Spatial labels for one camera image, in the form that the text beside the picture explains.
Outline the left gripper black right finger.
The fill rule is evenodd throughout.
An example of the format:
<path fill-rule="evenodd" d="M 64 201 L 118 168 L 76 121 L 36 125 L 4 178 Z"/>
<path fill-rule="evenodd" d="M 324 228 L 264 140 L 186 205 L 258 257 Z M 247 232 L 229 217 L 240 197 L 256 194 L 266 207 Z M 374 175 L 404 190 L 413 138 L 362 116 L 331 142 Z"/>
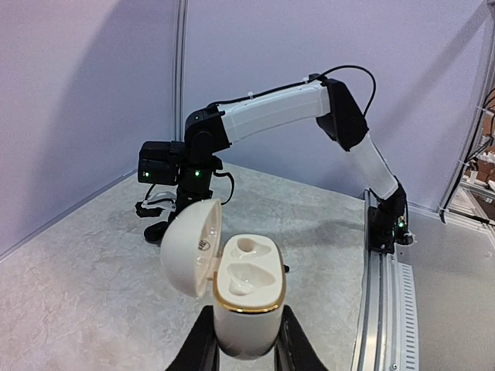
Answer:
<path fill-rule="evenodd" d="M 327 371 L 316 355 L 294 311 L 285 305 L 274 344 L 274 370 Z"/>

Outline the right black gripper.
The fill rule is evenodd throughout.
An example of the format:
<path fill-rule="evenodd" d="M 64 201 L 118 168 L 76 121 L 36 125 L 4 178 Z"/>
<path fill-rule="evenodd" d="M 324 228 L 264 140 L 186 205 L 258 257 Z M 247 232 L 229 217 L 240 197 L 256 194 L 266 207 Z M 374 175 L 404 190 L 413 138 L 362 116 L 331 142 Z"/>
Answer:
<path fill-rule="evenodd" d="M 169 219 L 174 220 L 186 207 L 205 199 L 211 199 L 213 196 L 212 190 L 205 192 L 187 191 L 183 187 L 177 187 L 175 210 L 169 214 Z"/>

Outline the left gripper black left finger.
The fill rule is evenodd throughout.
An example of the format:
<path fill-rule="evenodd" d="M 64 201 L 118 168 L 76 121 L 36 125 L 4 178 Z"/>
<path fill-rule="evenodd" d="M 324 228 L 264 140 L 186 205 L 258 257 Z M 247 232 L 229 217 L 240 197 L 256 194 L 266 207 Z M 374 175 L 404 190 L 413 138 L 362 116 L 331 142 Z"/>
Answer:
<path fill-rule="evenodd" d="M 213 323 L 213 306 L 204 306 L 175 359 L 166 371 L 220 369 L 220 347 Z"/>

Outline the small white charging case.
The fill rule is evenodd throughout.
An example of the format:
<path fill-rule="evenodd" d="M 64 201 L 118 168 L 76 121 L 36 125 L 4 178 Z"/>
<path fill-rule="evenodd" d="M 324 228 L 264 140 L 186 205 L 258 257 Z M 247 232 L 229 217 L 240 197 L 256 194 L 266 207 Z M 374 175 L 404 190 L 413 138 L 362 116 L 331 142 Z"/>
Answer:
<path fill-rule="evenodd" d="M 160 263 L 169 283 L 190 297 L 213 292 L 213 328 L 221 349 L 256 359 L 275 343 L 282 321 L 286 275 L 269 237 L 237 234 L 221 243 L 222 206 L 208 199 L 187 206 L 169 225 Z"/>

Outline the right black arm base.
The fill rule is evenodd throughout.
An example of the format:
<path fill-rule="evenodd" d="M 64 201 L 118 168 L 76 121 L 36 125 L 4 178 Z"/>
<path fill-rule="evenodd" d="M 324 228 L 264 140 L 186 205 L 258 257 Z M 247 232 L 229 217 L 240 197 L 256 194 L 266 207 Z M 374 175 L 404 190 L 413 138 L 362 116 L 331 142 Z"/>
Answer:
<path fill-rule="evenodd" d="M 369 251 L 380 254 L 394 254 L 395 246 L 410 246 L 415 242 L 415 235 L 408 228 L 406 215 L 399 216 L 389 231 L 379 231 L 375 226 L 377 207 L 370 206 L 367 209 L 367 239 L 366 245 Z"/>

